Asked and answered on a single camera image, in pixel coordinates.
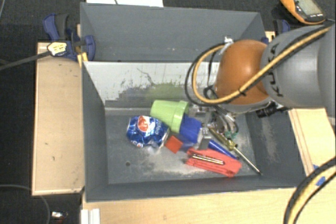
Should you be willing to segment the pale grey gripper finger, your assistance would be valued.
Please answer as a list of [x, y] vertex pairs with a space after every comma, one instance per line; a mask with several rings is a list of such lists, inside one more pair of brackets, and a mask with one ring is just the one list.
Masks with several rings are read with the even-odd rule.
[[199, 135], [199, 149], [200, 150], [208, 149], [210, 140], [211, 136], [209, 135], [208, 128], [206, 127], [201, 128]]

